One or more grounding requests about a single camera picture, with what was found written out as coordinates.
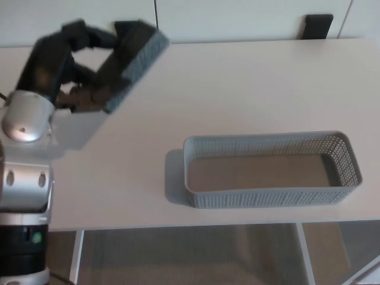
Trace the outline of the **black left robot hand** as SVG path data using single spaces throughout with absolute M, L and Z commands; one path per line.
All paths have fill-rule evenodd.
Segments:
M 61 86 L 89 85 L 96 73 L 75 62 L 73 53 L 86 48 L 115 48 L 119 39 L 108 31 L 88 26 L 84 20 L 72 21 L 60 31 L 37 40 L 21 72 L 16 90 L 36 93 L 55 104 Z

